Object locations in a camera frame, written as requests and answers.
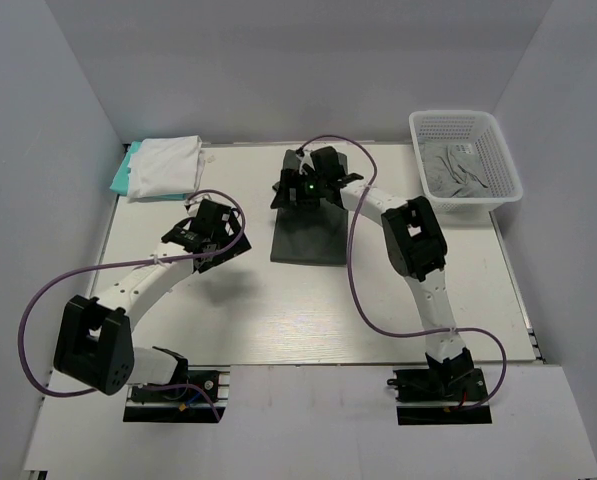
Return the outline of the dark grey t-shirt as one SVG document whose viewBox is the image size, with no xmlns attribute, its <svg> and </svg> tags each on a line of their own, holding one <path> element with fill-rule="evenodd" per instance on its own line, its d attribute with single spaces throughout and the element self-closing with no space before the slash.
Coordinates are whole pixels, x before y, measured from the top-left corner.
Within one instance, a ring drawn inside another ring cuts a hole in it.
<svg viewBox="0 0 597 480">
<path fill-rule="evenodd" d="M 298 169 L 295 151 L 285 151 L 281 170 Z M 272 262 L 328 267 L 347 264 L 348 213 L 342 206 L 322 200 L 318 208 L 272 210 L 276 212 Z"/>
</svg>

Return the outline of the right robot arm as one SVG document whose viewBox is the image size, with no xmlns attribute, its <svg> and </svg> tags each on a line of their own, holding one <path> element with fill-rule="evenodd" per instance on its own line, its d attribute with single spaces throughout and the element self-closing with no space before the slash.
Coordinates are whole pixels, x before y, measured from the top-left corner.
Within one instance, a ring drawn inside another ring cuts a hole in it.
<svg viewBox="0 0 597 480">
<path fill-rule="evenodd" d="M 398 339 L 424 338 L 430 388 L 441 398 L 453 398 L 464 389 L 465 376 L 474 369 L 474 363 L 448 298 L 448 247 L 433 208 L 423 196 L 407 200 L 375 187 L 372 180 L 349 173 L 341 159 L 342 154 L 331 146 L 311 152 L 302 148 L 286 151 L 271 208 L 308 211 L 325 201 L 352 213 L 348 256 L 352 254 L 360 216 L 382 228 L 390 265 L 413 295 L 421 329 L 396 333 L 373 324 L 362 310 L 353 268 L 348 266 L 352 300 L 364 322 L 376 333 Z"/>
</svg>

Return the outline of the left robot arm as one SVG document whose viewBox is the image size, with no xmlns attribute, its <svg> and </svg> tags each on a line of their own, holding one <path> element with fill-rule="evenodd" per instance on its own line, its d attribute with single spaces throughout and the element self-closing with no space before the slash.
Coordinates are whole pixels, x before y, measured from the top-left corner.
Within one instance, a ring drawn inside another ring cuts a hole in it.
<svg viewBox="0 0 597 480">
<path fill-rule="evenodd" d="M 106 395 L 155 385 L 177 399 L 189 387 L 188 360 L 163 347 L 136 347 L 142 317 L 178 283 L 251 249 L 242 215 L 205 198 L 161 237 L 146 263 L 97 296 L 72 297 L 62 316 L 54 369 Z"/>
</svg>

